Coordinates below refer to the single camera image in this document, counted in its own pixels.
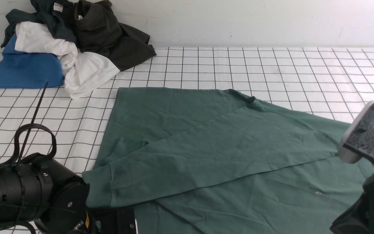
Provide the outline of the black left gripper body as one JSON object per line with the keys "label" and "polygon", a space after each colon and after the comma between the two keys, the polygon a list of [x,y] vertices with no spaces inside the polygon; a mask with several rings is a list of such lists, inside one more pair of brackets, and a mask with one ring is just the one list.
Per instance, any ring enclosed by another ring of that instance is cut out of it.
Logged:
{"label": "black left gripper body", "polygon": [[133,208],[86,209],[84,218],[74,227],[74,234],[136,234]]}

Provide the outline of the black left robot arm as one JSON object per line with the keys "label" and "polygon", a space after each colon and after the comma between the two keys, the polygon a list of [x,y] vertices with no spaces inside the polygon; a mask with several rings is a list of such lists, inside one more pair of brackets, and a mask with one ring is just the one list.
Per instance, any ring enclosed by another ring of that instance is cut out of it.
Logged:
{"label": "black left robot arm", "polygon": [[0,163],[0,231],[137,234],[134,209],[89,208],[90,185],[56,160]]}

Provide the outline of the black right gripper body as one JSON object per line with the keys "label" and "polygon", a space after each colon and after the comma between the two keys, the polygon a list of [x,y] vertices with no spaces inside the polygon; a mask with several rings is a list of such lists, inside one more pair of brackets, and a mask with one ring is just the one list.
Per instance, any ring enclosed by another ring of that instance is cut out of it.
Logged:
{"label": "black right gripper body", "polygon": [[363,184],[359,199],[332,224],[334,234],[374,234],[374,174]]}

